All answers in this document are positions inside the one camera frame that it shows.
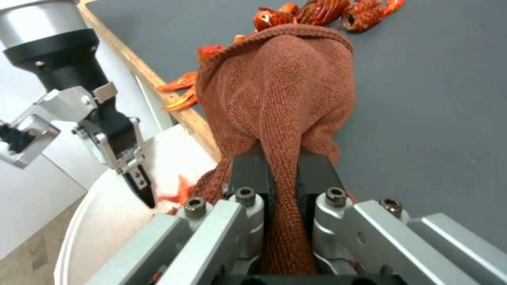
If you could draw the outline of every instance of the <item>fabric texture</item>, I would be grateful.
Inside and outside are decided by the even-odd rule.
[[[231,159],[260,140],[277,185],[263,274],[314,274],[295,198],[300,147],[338,160],[333,135],[352,113],[353,48],[337,31],[287,24],[247,37],[201,63],[197,94],[222,161],[194,195],[223,198]]]

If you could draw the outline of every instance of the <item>wooden board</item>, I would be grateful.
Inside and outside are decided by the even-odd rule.
[[[81,0],[78,8],[85,20],[106,41],[111,49],[123,60],[127,67],[136,74],[146,85],[151,88],[163,103],[169,103],[178,98],[176,93],[162,94],[156,91],[156,87],[164,84],[162,80],[142,59],[140,59],[129,47],[117,38],[87,7],[86,3],[95,0]],[[174,117],[182,124],[215,160],[219,161],[221,154],[216,146],[213,134],[208,123],[195,111],[187,110],[174,114]]]

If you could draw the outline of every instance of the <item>crawfish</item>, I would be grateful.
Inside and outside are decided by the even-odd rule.
[[[382,0],[360,0],[343,12],[342,27],[347,31],[363,32],[384,19]]]
[[[209,59],[213,55],[225,49],[222,45],[206,45],[197,50],[197,61],[199,63]],[[197,72],[187,72],[176,80],[165,85],[157,87],[159,92],[173,92],[181,89],[188,89],[180,98],[163,109],[169,113],[179,112],[188,109],[197,103],[197,94],[195,91],[195,82],[197,80]]]
[[[292,14],[292,10],[289,9],[293,8],[284,8],[284,10],[289,11],[289,13],[266,7],[259,7],[259,11],[253,17],[253,25],[255,27],[255,30],[262,31],[273,26],[296,23],[296,17]]]
[[[299,24],[325,26],[338,19],[349,5],[349,0],[309,0],[300,9],[297,21]]]

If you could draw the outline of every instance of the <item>bolt head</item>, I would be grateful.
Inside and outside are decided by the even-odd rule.
[[[235,191],[234,195],[236,196],[236,202],[245,207],[250,207],[255,204],[256,192],[250,187],[241,187]]]
[[[402,216],[403,205],[398,199],[393,197],[382,198],[379,200],[379,204],[396,218],[399,219]]]
[[[347,194],[339,187],[329,187],[325,191],[325,201],[330,206],[343,207],[347,203]]]
[[[82,102],[84,105],[86,105],[86,106],[88,106],[89,104],[91,104],[90,98],[88,98],[87,96],[83,96],[83,97],[81,97],[81,102]]]
[[[188,218],[201,218],[206,214],[206,201],[201,197],[193,197],[184,205],[185,215]]]

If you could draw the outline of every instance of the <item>gray floor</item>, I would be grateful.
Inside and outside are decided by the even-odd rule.
[[[0,284],[54,284],[65,231],[82,198],[0,261]]]

